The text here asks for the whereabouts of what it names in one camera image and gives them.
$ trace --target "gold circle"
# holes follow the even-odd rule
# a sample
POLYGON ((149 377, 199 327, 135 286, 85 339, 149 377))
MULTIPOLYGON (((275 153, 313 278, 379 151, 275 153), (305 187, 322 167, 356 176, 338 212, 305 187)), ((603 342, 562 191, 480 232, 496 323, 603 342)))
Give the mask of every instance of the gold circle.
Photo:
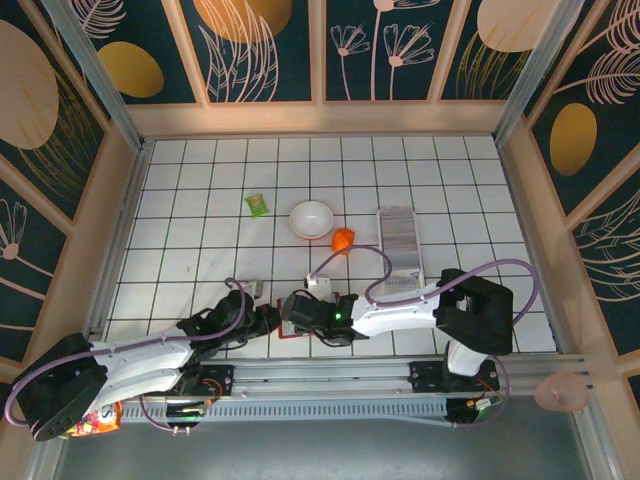
POLYGON ((499 52, 533 49, 558 0, 482 0, 478 9, 478 35, 499 52))
POLYGON ((551 164, 556 171, 570 177, 585 166, 598 136, 598 123, 589 107, 570 103, 564 107, 551 128, 551 164))
POLYGON ((98 56, 116 88, 136 98, 152 97, 164 86, 158 62, 145 50, 129 42, 105 45, 98 56))
MULTIPOLYGON (((217 35, 241 43, 262 39, 261 33, 251 28, 245 0, 194 0, 193 3, 204 23, 217 35)), ((291 18, 291 0, 246 0, 246 3, 257 20, 264 18, 274 37, 291 18)))
POLYGON ((0 138, 17 148, 41 147, 58 121, 56 74, 40 47, 0 20, 0 138))

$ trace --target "green object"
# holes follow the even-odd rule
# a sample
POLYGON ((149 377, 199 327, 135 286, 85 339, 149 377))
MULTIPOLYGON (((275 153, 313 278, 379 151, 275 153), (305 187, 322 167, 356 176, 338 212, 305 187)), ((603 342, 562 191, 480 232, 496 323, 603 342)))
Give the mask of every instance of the green object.
POLYGON ((249 205, 249 209, 251 210, 251 218, 260 217, 269 213, 269 209, 264 203, 264 199, 262 198, 261 193, 247 197, 245 198, 245 201, 247 202, 247 205, 249 205))

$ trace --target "orange object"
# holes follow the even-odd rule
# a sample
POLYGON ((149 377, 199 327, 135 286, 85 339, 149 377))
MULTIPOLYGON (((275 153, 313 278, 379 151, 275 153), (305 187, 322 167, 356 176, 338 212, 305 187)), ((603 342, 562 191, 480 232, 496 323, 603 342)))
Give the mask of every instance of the orange object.
MULTIPOLYGON (((336 233, 333 234, 331 239, 331 251, 337 252, 345 247, 350 247, 356 239, 356 234, 353 230, 348 228, 339 228, 336 233)), ((349 252, 344 252, 342 255, 348 255, 349 252)))
POLYGON ((105 405, 99 410, 87 413, 81 421, 67 430, 71 437, 85 437, 97 433, 106 433, 120 428, 122 418, 122 403, 116 402, 105 405))

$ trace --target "snack bag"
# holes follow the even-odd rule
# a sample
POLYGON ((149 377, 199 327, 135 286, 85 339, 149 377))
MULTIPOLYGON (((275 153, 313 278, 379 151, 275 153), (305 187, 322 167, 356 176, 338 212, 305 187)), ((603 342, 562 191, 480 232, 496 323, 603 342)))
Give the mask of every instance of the snack bag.
POLYGON ((118 430, 121 418, 122 403, 105 405, 99 410, 87 413, 80 422, 67 430, 66 434, 71 437, 84 437, 118 430))
POLYGON ((251 218, 260 217, 269 213, 269 209, 264 203, 261 193, 247 197, 245 201, 247 205, 249 205, 249 209, 251 209, 251 218))

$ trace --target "metal bracket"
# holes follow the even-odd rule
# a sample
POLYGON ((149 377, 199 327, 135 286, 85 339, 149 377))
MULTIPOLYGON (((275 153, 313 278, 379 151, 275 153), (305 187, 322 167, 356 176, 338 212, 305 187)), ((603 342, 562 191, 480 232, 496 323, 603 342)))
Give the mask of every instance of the metal bracket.
POLYGON ((481 377, 491 388, 500 389, 496 365, 485 360, 475 377, 462 377, 449 373, 445 375, 443 362, 411 362, 409 382, 413 393, 483 392, 485 386, 477 378, 481 377))
POLYGON ((184 380, 166 393, 153 394, 163 396, 167 400, 182 400, 185 397, 211 397, 211 390, 215 391, 214 396, 230 397, 233 389, 233 365, 202 365, 196 370, 197 376, 185 374, 184 380))

